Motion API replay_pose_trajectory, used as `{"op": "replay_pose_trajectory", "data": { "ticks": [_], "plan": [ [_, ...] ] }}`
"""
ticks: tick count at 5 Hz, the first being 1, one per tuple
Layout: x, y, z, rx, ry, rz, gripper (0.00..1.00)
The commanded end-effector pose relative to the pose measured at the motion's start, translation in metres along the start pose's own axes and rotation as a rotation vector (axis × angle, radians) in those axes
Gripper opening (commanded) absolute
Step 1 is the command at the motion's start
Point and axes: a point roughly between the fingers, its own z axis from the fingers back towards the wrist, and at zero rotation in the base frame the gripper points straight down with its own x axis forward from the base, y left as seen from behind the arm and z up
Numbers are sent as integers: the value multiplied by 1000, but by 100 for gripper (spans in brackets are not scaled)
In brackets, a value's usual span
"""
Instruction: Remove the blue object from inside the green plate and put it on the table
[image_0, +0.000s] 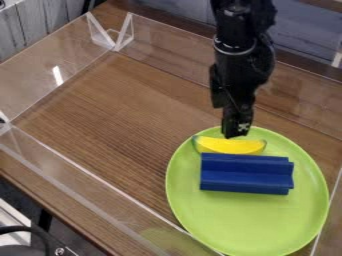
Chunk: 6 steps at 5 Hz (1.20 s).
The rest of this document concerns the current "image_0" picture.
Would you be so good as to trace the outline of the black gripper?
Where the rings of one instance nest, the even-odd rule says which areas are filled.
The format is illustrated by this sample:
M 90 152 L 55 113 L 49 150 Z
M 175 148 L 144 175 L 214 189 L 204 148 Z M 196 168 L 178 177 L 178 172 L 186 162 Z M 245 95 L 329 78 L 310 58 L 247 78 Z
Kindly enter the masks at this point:
M 273 41 L 257 39 L 247 50 L 214 40 L 215 62 L 210 67 L 210 92 L 214 108 L 223 108 L 222 134 L 246 136 L 254 118 L 255 92 L 275 67 Z

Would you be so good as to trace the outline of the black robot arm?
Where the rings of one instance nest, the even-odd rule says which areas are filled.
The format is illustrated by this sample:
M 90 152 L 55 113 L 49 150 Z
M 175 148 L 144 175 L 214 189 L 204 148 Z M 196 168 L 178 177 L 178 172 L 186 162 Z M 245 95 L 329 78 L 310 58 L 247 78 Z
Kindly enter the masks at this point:
M 210 3 L 216 22 L 211 102 L 223 109 L 222 134 L 232 138 L 249 134 L 255 93 L 275 67 L 269 28 L 275 24 L 277 8 L 273 0 L 210 0 Z

